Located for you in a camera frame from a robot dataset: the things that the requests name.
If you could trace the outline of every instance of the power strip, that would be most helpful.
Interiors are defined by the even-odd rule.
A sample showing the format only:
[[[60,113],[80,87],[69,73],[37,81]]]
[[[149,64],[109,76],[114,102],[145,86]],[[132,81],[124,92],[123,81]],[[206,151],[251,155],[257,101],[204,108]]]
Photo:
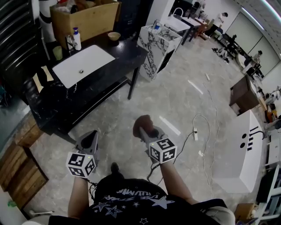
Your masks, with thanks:
[[[193,128],[193,131],[196,132],[196,133],[193,133],[193,135],[194,135],[194,140],[195,140],[195,141],[198,141],[198,132],[197,132],[197,128],[194,127],[194,128]]]

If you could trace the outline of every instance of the star print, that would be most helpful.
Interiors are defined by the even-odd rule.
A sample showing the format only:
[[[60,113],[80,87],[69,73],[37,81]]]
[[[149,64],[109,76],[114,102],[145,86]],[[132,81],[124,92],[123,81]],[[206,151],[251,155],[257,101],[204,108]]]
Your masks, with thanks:
[[[155,202],[152,206],[161,206],[164,209],[167,209],[167,204],[174,203],[174,201],[167,201],[166,196],[158,199],[149,199],[152,202]]]
[[[99,208],[99,210],[100,210],[100,212],[102,211],[102,209],[105,207],[105,206],[110,206],[110,205],[108,205],[107,204],[107,202],[105,202],[105,203],[98,203],[98,205],[96,205],[94,208]]]
[[[142,223],[142,224],[148,223],[147,218],[145,218],[145,219],[140,219],[140,223]]]
[[[116,218],[117,213],[122,213],[122,211],[117,209],[116,207],[117,206],[114,206],[113,208],[105,207],[108,210],[105,215],[112,215],[114,218]]]
[[[135,206],[137,208],[139,206],[139,203],[138,202],[134,202],[133,206]]]

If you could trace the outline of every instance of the shoe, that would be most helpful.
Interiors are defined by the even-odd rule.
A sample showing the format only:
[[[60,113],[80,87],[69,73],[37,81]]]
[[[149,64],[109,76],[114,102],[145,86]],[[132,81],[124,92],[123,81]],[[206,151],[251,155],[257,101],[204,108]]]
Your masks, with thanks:
[[[115,174],[115,173],[120,173],[120,169],[119,169],[119,166],[116,162],[113,162],[110,166],[110,170],[111,170],[111,173],[112,174]]]

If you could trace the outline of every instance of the black marble counter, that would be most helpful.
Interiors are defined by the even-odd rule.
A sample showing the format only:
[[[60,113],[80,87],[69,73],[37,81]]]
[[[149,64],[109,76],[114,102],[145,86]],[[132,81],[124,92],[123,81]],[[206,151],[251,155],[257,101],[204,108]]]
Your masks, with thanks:
[[[54,81],[48,82],[40,94],[33,79],[26,82],[27,101],[39,128],[44,132],[52,134],[59,130],[64,134],[68,133],[95,108],[97,102],[101,99],[104,101],[127,83],[131,85],[128,97],[130,99],[137,80],[138,67],[144,63],[147,51],[131,40],[112,42],[106,34],[82,42],[82,50],[94,44],[115,57],[115,60],[71,88],[67,89],[52,70],[59,62],[47,65]],[[125,75],[132,70],[135,72],[131,82]]]

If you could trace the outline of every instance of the black t-shirt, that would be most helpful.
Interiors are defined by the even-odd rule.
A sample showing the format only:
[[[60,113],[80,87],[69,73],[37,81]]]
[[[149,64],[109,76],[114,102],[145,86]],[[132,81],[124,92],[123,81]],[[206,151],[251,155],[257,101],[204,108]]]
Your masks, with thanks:
[[[166,195],[160,187],[140,179],[118,182],[101,180],[95,202],[80,220],[51,216],[54,224],[219,224],[205,214],[213,206],[226,207],[223,200],[190,205],[184,199]]]

